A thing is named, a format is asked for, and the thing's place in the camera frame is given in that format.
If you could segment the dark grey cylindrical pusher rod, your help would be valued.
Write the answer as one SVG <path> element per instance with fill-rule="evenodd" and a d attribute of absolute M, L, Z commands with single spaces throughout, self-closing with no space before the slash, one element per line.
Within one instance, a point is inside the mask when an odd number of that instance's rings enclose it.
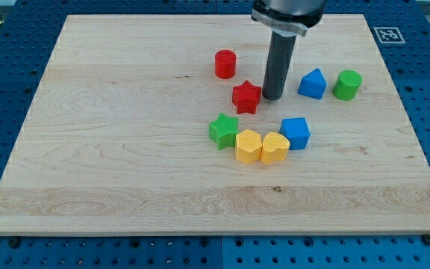
<path fill-rule="evenodd" d="M 295 43 L 296 36 L 285 37 L 272 32 L 262 87 L 265 99 L 274 101 L 282 97 Z"/>

